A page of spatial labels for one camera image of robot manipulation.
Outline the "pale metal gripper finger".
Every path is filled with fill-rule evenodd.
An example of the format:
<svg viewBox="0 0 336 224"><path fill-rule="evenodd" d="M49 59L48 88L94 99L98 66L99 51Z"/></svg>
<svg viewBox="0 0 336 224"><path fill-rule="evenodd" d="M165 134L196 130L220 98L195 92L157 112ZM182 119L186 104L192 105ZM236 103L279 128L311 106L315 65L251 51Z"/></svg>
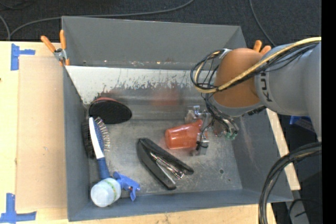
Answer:
<svg viewBox="0 0 336 224"><path fill-rule="evenodd" d="M186 108L185 123L192 123L197 120L205 120L205 112L201 111L199 105L188 106Z"/></svg>
<svg viewBox="0 0 336 224"><path fill-rule="evenodd" d="M209 139L200 138L200 140L197 141L196 155L197 156L206 155L208 147L209 147Z"/></svg>

